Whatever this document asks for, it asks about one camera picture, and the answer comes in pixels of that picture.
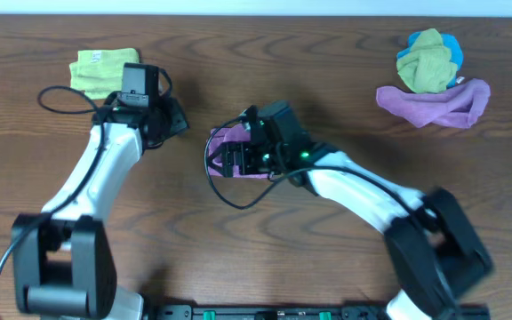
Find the purple microfiber cloth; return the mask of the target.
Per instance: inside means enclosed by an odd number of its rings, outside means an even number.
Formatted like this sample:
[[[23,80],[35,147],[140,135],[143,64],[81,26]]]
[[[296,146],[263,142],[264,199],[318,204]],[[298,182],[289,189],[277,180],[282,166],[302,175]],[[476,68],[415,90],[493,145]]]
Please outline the purple microfiber cloth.
[[[267,172],[260,172],[260,161],[255,155],[255,150],[250,142],[250,133],[241,124],[232,127],[213,128],[210,139],[223,140],[219,147],[221,152],[221,176],[223,178],[266,179]]]

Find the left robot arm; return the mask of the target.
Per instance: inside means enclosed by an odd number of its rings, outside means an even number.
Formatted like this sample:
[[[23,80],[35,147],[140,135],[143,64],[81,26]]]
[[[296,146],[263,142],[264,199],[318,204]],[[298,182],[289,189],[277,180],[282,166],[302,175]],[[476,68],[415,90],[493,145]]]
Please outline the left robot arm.
[[[106,235],[114,200],[143,153],[188,128],[176,99],[118,95],[95,111],[83,155],[38,214],[12,225],[16,305],[46,319],[141,319],[147,304],[119,286]]]

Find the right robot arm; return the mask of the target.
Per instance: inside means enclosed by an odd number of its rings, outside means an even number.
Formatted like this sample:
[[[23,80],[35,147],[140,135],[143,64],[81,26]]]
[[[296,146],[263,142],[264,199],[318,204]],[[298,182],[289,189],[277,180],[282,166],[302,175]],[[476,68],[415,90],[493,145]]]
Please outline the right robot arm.
[[[274,174],[332,200],[382,234],[401,290],[386,306],[387,319],[479,319],[459,299],[488,276],[492,258],[453,194],[423,193],[385,180],[343,151],[308,136],[215,142],[204,150],[207,172]]]

